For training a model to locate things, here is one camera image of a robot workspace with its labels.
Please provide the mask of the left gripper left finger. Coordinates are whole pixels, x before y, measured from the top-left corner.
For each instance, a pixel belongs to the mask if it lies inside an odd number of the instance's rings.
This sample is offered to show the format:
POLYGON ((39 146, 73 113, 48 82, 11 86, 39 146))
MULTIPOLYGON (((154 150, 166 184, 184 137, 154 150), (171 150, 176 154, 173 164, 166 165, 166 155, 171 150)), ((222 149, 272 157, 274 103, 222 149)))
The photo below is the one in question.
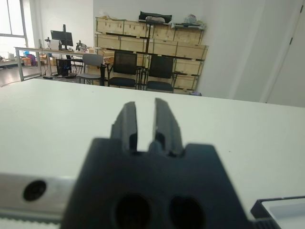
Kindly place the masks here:
POLYGON ((135 102, 123 105, 112 124, 110 139, 119 139, 123 151, 137 151, 138 128, 135 102))

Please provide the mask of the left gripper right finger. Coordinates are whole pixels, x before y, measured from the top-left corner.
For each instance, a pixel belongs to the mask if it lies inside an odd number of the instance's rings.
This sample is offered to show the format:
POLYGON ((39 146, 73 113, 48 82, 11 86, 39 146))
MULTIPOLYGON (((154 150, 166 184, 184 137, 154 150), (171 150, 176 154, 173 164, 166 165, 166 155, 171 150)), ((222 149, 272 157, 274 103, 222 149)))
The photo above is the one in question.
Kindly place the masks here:
POLYGON ((183 156, 181 131, 169 104, 161 99, 155 99, 155 115, 153 123, 153 141, 149 146, 150 154, 162 156, 183 156))

